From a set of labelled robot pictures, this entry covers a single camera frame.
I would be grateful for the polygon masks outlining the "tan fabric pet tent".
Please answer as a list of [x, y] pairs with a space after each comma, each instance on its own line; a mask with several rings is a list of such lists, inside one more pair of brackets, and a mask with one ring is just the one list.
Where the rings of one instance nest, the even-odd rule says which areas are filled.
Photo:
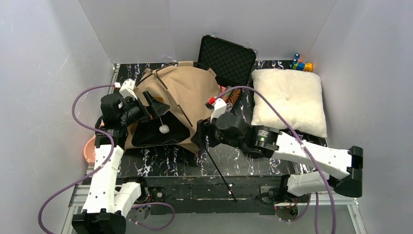
[[169, 110], [159, 119], [130, 125], [125, 149], [178, 145], [196, 153], [199, 148], [191, 138], [197, 122], [211, 116], [205, 103], [221, 92], [216, 77], [211, 68], [193, 61], [156, 70], [147, 68], [134, 93], [147, 106], [143, 96], [147, 91], [156, 101], [169, 105]]

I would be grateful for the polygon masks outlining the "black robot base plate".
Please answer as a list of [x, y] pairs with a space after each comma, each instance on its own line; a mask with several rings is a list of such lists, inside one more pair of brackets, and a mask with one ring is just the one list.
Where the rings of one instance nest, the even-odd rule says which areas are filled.
[[165, 202], [183, 213], [259, 213], [271, 215], [273, 204], [257, 196], [264, 187], [279, 187], [281, 175], [252, 176], [147, 176], [145, 186], [151, 202]]

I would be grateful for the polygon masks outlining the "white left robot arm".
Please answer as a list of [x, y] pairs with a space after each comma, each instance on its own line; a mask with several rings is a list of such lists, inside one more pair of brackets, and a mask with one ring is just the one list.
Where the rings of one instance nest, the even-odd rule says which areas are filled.
[[95, 163], [89, 193], [80, 214], [73, 215], [72, 227], [78, 234], [124, 234], [126, 217], [131, 209], [150, 209], [151, 202], [145, 179], [136, 179], [116, 186], [118, 167], [124, 154], [128, 127], [147, 122], [169, 110], [169, 105], [143, 92], [148, 105], [136, 97], [109, 94], [101, 99], [103, 126], [95, 131]]

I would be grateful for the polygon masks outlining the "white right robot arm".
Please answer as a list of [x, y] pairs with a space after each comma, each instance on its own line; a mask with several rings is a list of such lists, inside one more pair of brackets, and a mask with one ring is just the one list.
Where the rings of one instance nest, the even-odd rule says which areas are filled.
[[353, 198], [363, 194], [364, 151], [358, 146], [343, 150], [299, 141], [275, 128], [252, 126], [233, 113], [198, 121], [191, 141], [201, 150], [225, 144], [253, 157], [276, 158], [316, 168], [315, 173], [283, 178], [278, 189], [282, 195], [299, 197], [329, 190]]

